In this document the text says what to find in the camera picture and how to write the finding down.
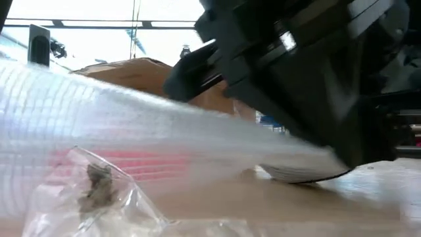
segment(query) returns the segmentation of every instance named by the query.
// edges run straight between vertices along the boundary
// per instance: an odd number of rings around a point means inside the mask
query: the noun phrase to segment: brown cardboard
[[[167,97],[162,89],[162,85],[171,70],[171,66],[162,62],[149,58],[140,58],[87,66],[73,73]],[[239,101],[224,97],[223,91],[225,87],[226,83],[221,82],[197,96],[190,101],[190,104],[206,110],[220,111],[239,116],[246,120],[255,121],[256,112],[254,109],[249,108]]]

